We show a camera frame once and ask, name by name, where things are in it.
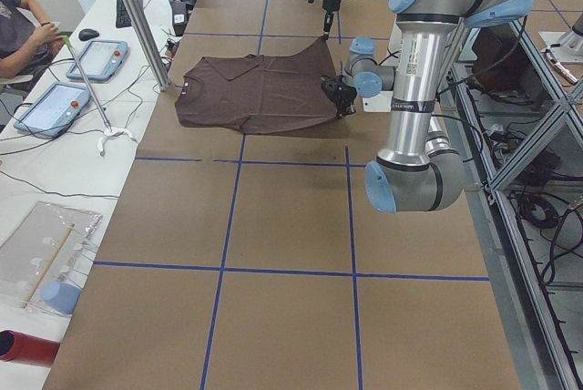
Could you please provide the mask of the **dark brown t-shirt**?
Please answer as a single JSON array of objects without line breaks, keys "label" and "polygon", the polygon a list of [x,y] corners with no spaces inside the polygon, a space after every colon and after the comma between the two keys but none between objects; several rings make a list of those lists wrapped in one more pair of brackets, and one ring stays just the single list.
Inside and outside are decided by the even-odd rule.
[{"label": "dark brown t-shirt", "polygon": [[291,56],[205,56],[184,75],[175,103],[184,127],[222,127],[269,135],[318,126],[336,118],[322,91],[335,66],[318,38]]}]

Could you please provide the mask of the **far blue teach pendant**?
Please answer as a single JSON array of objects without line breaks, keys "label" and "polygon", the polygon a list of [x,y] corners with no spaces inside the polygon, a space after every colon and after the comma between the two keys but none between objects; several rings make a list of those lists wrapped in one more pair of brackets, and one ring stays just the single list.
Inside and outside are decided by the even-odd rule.
[{"label": "far blue teach pendant", "polygon": [[91,39],[86,41],[82,50],[74,50],[87,79],[106,82],[112,78],[125,57],[129,47],[126,41]]}]

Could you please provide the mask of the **blue teach pendant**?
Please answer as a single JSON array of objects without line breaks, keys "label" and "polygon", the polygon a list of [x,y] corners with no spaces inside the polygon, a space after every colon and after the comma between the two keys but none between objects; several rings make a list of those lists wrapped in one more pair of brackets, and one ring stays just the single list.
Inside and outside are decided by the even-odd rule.
[{"label": "blue teach pendant", "polygon": [[42,138],[56,138],[67,131],[89,102],[85,87],[53,83],[19,118],[14,128]]},{"label": "blue teach pendant", "polygon": [[91,39],[86,41],[82,50],[74,50],[87,79],[106,82],[112,78],[125,57],[129,47],[126,41]]}]

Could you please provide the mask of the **metal reacher grabber tool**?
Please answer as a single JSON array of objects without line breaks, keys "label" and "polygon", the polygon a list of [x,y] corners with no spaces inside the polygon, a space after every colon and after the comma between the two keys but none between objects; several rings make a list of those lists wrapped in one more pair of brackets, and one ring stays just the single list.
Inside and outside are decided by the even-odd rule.
[{"label": "metal reacher grabber tool", "polygon": [[68,36],[63,36],[62,37],[65,46],[67,47],[70,55],[73,57],[77,68],[79,70],[79,73],[84,81],[84,83],[87,86],[87,90],[89,91],[89,94],[93,100],[93,102],[95,103],[95,106],[97,108],[97,111],[99,112],[100,117],[103,120],[104,123],[104,130],[103,130],[103,135],[99,138],[99,140],[97,141],[97,150],[98,153],[101,157],[104,157],[106,152],[105,152],[105,144],[109,139],[112,138],[116,138],[122,135],[127,135],[132,141],[138,143],[138,140],[136,139],[136,137],[133,135],[133,133],[127,129],[127,128],[116,128],[113,127],[111,125],[110,120],[108,119],[105,110],[102,107],[101,102],[99,101],[98,97],[97,97],[97,92],[95,91],[95,89],[93,88],[92,84],[90,83],[90,80],[86,74],[86,72],[84,71],[84,68],[81,65],[81,61],[77,55],[76,50],[73,48],[69,37]]}]

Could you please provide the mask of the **black computer mouse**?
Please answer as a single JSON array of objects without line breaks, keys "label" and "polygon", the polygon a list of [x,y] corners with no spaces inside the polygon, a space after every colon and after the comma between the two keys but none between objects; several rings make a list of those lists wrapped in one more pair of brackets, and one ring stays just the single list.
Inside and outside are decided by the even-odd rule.
[{"label": "black computer mouse", "polygon": [[100,36],[99,32],[92,28],[84,28],[78,32],[78,39],[81,42],[86,42]]}]

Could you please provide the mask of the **near blue teach pendant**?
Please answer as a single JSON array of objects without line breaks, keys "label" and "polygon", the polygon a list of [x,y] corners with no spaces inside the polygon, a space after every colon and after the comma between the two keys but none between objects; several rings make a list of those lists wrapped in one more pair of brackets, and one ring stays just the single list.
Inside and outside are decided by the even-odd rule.
[{"label": "near blue teach pendant", "polygon": [[42,138],[56,138],[67,131],[89,102],[85,87],[53,83],[19,118],[14,128]]}]

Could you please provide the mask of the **seated person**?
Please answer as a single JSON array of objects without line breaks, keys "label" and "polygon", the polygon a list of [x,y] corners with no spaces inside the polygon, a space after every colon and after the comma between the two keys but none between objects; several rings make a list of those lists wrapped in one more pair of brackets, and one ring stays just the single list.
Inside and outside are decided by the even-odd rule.
[{"label": "seated person", "polygon": [[37,0],[1,0],[1,78],[38,77],[64,43]]}]

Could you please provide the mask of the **grey cardboard sheet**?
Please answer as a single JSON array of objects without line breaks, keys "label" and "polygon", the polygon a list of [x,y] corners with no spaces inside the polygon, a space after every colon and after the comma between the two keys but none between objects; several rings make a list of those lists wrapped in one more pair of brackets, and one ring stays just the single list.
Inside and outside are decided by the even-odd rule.
[{"label": "grey cardboard sheet", "polygon": [[1,302],[17,307],[16,300],[24,296],[24,283],[33,280],[33,258],[45,258],[52,253],[52,240],[60,239],[65,227],[74,222],[93,238],[103,215],[55,203],[39,201],[12,234],[1,244]]}]

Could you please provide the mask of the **clear acrylic rack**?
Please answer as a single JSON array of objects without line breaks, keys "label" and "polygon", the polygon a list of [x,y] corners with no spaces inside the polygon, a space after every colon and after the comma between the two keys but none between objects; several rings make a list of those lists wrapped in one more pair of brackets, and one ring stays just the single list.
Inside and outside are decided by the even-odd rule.
[{"label": "clear acrylic rack", "polygon": [[[63,238],[63,236],[56,241],[52,240],[52,253],[56,249],[58,242]],[[44,280],[36,290],[31,303],[26,307],[26,309],[52,315],[71,316],[72,314],[66,315],[59,313],[46,304],[41,298],[41,291],[48,283],[52,281],[60,281],[75,285],[83,292],[90,269],[97,257],[97,251],[98,246],[91,240],[90,237],[87,237],[87,230],[75,226],[65,245],[56,257],[54,263],[51,265]],[[36,257],[30,261],[35,267],[33,280],[23,284],[25,287],[24,296],[16,300],[15,303],[17,307],[21,308],[21,301],[24,300],[25,297],[30,293],[34,283],[36,282],[38,273],[42,271],[42,266],[51,257],[52,253],[45,258]]]}]

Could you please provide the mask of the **blue plastic cup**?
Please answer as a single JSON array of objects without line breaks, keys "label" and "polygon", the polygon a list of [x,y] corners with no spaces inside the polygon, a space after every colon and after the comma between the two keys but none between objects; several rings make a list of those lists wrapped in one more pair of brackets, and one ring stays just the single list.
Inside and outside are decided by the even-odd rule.
[{"label": "blue plastic cup", "polygon": [[52,281],[41,291],[42,300],[59,313],[71,315],[77,306],[82,290],[75,285]]}]

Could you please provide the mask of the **wooden dowel stick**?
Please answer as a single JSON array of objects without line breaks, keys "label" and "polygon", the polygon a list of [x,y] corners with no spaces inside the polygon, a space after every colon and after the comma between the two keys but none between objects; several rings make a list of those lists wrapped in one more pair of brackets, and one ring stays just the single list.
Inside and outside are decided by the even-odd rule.
[{"label": "wooden dowel stick", "polygon": [[54,263],[56,257],[58,256],[58,254],[60,253],[61,249],[65,245],[66,241],[68,240],[68,238],[69,238],[71,232],[73,231],[73,229],[75,228],[75,226],[76,226],[76,224],[74,222],[71,222],[71,223],[69,223],[67,225],[65,235],[58,242],[58,245],[56,246],[56,249],[53,251],[51,257],[42,266],[42,271],[40,271],[38,273],[38,277],[37,277],[36,282],[34,283],[32,289],[31,289],[30,293],[25,297],[24,300],[21,301],[20,307],[22,309],[25,309],[31,303],[31,300],[32,300],[32,298],[33,298],[36,290],[39,288],[41,282],[44,280],[47,272],[49,271],[49,269],[51,267],[51,265]]}]

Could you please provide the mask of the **red cylinder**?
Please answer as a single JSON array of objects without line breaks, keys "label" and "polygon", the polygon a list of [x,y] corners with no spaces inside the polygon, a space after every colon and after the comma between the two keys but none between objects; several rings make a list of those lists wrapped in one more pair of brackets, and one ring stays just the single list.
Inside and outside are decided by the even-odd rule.
[{"label": "red cylinder", "polygon": [[60,343],[13,330],[1,332],[1,360],[17,364],[50,367]]}]

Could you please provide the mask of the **aluminium frame rail structure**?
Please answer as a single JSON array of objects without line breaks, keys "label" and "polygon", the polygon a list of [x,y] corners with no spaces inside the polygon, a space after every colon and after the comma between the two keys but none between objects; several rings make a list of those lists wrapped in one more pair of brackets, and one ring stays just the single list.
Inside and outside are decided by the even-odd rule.
[{"label": "aluminium frame rail structure", "polygon": [[440,102],[469,191],[521,385],[582,386],[582,88],[548,63],[573,13],[455,32]]}]

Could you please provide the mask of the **aluminium frame post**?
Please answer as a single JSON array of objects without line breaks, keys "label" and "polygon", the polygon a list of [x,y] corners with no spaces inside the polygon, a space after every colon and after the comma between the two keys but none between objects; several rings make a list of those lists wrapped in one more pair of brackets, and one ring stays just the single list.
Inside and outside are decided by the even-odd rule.
[{"label": "aluminium frame post", "polygon": [[132,26],[136,32],[142,51],[157,80],[159,89],[165,91],[170,86],[168,71],[163,65],[154,36],[151,33],[147,18],[143,12],[142,4],[139,0],[123,0],[123,2],[128,10]]}]

